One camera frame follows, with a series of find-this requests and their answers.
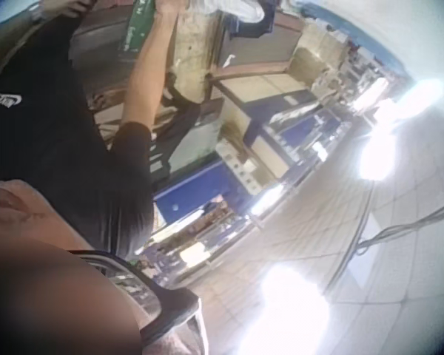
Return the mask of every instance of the person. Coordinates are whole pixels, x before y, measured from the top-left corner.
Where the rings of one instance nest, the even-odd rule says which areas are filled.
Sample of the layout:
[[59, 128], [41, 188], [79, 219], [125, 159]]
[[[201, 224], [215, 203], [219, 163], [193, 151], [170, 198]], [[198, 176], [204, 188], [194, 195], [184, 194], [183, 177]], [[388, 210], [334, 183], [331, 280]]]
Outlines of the person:
[[0, 181], [0, 354], [201, 353], [174, 331], [141, 352], [149, 314], [65, 252], [91, 249], [33, 187]]
[[[40, 19], [49, 20], [0, 74], [0, 181], [26, 182], [45, 196], [88, 247], [125, 258], [145, 244], [152, 229], [150, 131], [163, 91], [169, 41], [186, 2], [156, 0], [154, 24], [129, 78], [111, 150], [99, 135], [68, 59], [70, 39], [93, 3], [39, 0], [0, 24], [4, 41], [10, 33], [23, 33]], [[7, 195], [20, 200], [13, 192]], [[40, 202], [32, 202], [40, 208]]]

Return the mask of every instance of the wall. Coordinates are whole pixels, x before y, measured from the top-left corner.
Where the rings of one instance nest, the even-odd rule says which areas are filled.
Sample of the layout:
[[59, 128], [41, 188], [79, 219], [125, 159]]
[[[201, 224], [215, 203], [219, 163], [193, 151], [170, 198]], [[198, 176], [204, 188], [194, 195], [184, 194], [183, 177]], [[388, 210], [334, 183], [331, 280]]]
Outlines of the wall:
[[[386, 46], [416, 80], [444, 82], [444, 0], [320, 0]], [[444, 97], [438, 103], [444, 111]]]
[[0, 22], [27, 9], [36, 0], [3, 0], [0, 1]]

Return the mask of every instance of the eyeglass frame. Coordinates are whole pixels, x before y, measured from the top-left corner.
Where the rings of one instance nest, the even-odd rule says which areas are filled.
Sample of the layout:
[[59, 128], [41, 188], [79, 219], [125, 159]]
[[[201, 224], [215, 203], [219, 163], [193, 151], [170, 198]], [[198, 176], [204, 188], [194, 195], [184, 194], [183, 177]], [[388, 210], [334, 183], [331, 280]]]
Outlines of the eyeglass frame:
[[79, 250], [70, 251], [70, 253], [80, 257], [86, 262], [98, 261], [115, 267], [115, 265], [110, 263], [111, 260], [114, 264], [117, 264], [119, 268], [128, 270], [136, 276], [158, 298], [161, 304], [161, 312], [148, 325], [140, 329], [143, 349], [161, 339], [173, 328], [186, 323], [189, 329], [200, 337], [200, 339], [199, 337], [196, 338], [198, 338], [198, 345], [202, 354], [208, 355], [208, 341], [201, 312], [201, 299], [188, 288], [177, 288], [173, 290], [163, 288], [136, 267], [106, 251]]

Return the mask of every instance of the nike logo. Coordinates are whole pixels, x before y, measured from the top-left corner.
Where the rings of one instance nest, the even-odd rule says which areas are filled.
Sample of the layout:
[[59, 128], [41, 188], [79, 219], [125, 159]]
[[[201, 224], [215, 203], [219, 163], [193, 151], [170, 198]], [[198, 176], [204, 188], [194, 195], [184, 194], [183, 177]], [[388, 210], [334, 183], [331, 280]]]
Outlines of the nike logo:
[[20, 95], [0, 94], [0, 104], [8, 109], [11, 108], [11, 106], [18, 105], [20, 102]]

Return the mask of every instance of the hand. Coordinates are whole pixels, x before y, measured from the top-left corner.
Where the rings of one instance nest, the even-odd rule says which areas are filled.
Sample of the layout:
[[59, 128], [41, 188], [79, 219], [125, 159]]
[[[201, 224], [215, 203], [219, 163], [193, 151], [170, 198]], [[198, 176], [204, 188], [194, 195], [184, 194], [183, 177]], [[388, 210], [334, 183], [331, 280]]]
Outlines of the hand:
[[157, 13], [177, 16], [187, 8], [188, 0], [155, 0], [155, 5]]
[[41, 10], [47, 18], [64, 14], [78, 17], [89, 9], [92, 0], [40, 0]]

